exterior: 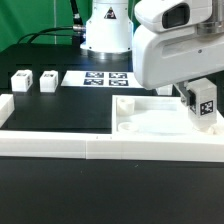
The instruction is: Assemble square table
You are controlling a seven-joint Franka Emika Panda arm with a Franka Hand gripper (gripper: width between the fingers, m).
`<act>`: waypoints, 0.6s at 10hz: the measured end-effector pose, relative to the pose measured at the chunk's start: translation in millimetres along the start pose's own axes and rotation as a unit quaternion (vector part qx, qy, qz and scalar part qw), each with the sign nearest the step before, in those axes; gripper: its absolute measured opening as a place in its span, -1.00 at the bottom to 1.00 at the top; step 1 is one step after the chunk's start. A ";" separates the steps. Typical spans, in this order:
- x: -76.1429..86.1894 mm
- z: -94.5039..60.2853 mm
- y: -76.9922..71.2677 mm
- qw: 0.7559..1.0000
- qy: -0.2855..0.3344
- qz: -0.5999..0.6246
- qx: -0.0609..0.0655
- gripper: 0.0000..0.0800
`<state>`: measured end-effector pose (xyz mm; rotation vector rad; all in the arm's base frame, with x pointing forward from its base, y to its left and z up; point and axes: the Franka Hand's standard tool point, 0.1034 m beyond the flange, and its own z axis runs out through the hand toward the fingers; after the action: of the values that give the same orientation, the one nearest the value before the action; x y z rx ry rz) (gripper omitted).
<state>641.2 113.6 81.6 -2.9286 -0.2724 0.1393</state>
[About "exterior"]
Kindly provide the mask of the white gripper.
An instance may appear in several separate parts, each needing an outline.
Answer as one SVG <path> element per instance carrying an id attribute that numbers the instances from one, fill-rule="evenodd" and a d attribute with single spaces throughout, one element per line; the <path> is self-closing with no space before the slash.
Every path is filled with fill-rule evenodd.
<path id="1" fill-rule="evenodd" d="M 224 70 L 224 0 L 141 0 L 133 72 L 146 89 L 178 84 L 190 105 L 190 79 Z"/>

